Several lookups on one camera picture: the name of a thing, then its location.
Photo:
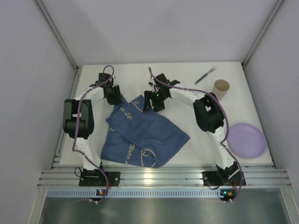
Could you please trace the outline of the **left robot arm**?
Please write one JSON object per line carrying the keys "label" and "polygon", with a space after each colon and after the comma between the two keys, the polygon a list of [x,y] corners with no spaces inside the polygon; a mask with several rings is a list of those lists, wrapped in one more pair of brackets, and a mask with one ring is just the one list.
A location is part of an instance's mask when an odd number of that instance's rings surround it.
{"label": "left robot arm", "polygon": [[93,106],[103,99],[110,105],[122,103],[120,87],[114,84],[114,75],[105,72],[99,73],[98,80],[83,94],[64,101],[63,130],[73,139],[71,150],[82,157],[86,170],[97,170],[101,165],[92,134],[95,129]]}

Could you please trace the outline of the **blue cloth placemat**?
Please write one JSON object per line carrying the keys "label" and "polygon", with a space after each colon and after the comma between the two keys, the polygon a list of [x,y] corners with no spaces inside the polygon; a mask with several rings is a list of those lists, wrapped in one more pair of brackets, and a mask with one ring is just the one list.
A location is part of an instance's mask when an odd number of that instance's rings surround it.
{"label": "blue cloth placemat", "polygon": [[101,159],[134,166],[165,165],[190,139],[178,126],[152,109],[143,112],[142,95],[116,105],[106,119],[108,133]]}

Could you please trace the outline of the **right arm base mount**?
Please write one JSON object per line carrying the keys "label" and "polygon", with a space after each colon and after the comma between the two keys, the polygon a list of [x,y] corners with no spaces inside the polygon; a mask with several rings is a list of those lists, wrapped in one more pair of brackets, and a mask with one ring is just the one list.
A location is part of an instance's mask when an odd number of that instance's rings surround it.
{"label": "right arm base mount", "polygon": [[216,171],[205,171],[202,173],[204,186],[218,189],[221,186],[245,186],[246,181],[243,172],[239,170],[236,162],[228,168],[222,169],[216,166]]}

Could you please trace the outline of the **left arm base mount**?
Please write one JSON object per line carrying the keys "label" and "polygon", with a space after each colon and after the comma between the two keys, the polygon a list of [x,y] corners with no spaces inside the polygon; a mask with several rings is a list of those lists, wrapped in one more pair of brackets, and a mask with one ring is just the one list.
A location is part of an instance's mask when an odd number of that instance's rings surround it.
{"label": "left arm base mount", "polygon": [[[108,179],[109,187],[117,187],[120,183],[120,172],[105,172]],[[79,186],[80,187],[105,187],[107,185],[104,175],[97,169],[86,170],[80,174]]]}

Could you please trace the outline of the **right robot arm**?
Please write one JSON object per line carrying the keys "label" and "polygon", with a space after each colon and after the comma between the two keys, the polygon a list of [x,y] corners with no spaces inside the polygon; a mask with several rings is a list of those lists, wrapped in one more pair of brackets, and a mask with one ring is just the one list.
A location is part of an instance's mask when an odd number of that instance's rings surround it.
{"label": "right robot arm", "polygon": [[152,90],[144,92],[143,112],[165,109],[164,101],[168,98],[190,106],[200,130],[210,134],[216,142],[213,155],[217,170],[235,173],[239,169],[237,159],[228,149],[228,118],[214,94],[183,88],[178,80],[170,81],[163,73],[156,77],[151,74],[149,86]]}

